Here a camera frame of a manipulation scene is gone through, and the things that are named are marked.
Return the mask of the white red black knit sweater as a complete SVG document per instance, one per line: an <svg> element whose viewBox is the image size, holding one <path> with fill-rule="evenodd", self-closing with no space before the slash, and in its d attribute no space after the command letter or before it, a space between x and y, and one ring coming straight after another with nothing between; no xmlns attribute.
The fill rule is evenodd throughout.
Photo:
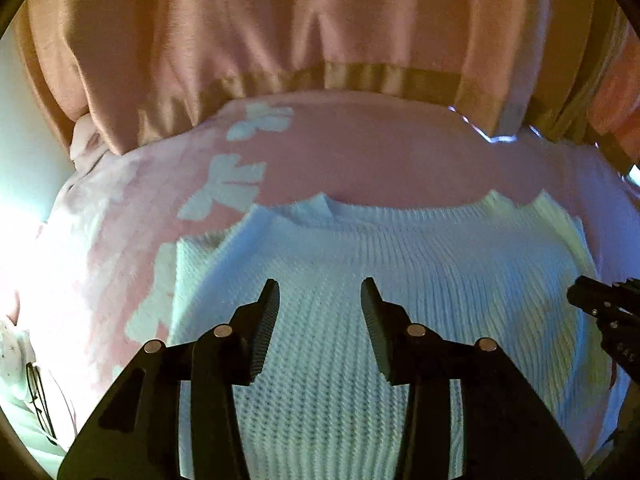
<svg viewBox="0 0 640 480"><path fill-rule="evenodd" d="M578 479L627 379L582 222L547 194L254 207L178 245L191 479Z"/></svg>

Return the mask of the pink blanket with white bows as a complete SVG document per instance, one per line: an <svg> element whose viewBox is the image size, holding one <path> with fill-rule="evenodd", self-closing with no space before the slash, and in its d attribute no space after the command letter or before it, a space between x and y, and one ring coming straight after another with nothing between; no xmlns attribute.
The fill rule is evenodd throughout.
<svg viewBox="0 0 640 480"><path fill-rule="evenodd" d="M523 129L490 143L441 106L360 92L228 104L204 124L115 155L90 117L21 294L36 352L61 387L59 420L82 425L122 367L167 333L176 245L227 229L250 206L324 193L394 208L461 206L547 192L582 220L607 281L639 271L639 190L592 146Z"/></svg>

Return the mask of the orange pink curtain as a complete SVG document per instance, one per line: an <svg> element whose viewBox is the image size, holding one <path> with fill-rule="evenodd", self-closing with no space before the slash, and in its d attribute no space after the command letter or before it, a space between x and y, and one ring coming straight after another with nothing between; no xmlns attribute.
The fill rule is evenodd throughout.
<svg viewBox="0 0 640 480"><path fill-rule="evenodd" d="M238 99L358 90L639 161L639 39L615 0L25 0L15 35L55 136L115 154Z"/></svg>

